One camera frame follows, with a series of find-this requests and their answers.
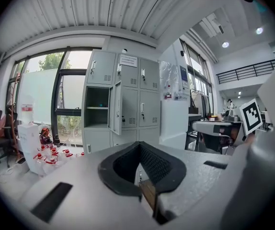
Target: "locker cabinet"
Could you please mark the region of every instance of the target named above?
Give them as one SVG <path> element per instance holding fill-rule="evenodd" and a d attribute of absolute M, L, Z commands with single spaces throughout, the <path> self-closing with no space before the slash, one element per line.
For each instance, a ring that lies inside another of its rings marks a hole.
<path fill-rule="evenodd" d="M 158 92 L 140 92 L 139 126 L 157 126 L 160 123 L 160 95 Z"/>
<path fill-rule="evenodd" d="M 159 128 L 148 128 L 139 130 L 139 141 L 159 143 Z"/>
<path fill-rule="evenodd" d="M 108 107 L 108 128 L 117 135 L 122 134 L 123 93 L 122 82 L 110 88 Z"/>
<path fill-rule="evenodd" d="M 118 55 L 116 74 L 114 83 L 122 81 L 122 86 L 138 87 L 138 67 L 119 64 L 121 54 Z"/>
<path fill-rule="evenodd" d="M 110 147 L 110 131 L 84 131 L 85 153 L 92 153 Z"/>
<path fill-rule="evenodd" d="M 94 51 L 87 83 L 112 84 L 115 53 Z"/>
<path fill-rule="evenodd" d="M 136 140 L 137 140 L 136 130 L 123 130 L 120 136 L 113 133 L 113 146 L 118 146 L 128 142 L 134 142 Z"/>
<path fill-rule="evenodd" d="M 160 87 L 158 62 L 140 60 L 140 88 L 158 91 Z"/>
<path fill-rule="evenodd" d="M 137 112 L 138 112 L 138 91 L 123 89 L 123 109 L 122 109 L 122 127 L 136 127 L 137 126 Z"/>

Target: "ceiling light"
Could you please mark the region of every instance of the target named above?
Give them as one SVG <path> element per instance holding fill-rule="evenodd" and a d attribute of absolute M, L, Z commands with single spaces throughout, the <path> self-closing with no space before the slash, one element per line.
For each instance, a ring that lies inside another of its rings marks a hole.
<path fill-rule="evenodd" d="M 257 34 L 261 34 L 263 32 L 263 28 L 262 27 L 258 27 L 256 30 Z"/>
<path fill-rule="evenodd" d="M 223 42 L 223 44 L 222 44 L 222 47 L 223 48 L 227 48 L 229 46 L 229 43 L 228 42 Z"/>

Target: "locker vent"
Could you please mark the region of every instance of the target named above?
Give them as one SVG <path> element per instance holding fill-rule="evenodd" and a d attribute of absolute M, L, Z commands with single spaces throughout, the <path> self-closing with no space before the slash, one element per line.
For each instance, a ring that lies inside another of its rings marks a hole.
<path fill-rule="evenodd" d="M 111 75 L 105 75 L 104 80 L 105 81 L 111 81 Z"/>
<path fill-rule="evenodd" d="M 136 118 L 135 117 L 129 118 L 129 124 L 133 125 L 135 123 L 136 123 Z"/>
<path fill-rule="evenodd" d="M 131 83 L 131 84 L 136 84 L 136 83 L 137 83 L 137 80 L 136 80 L 136 79 L 130 79 L 130 83 Z"/>

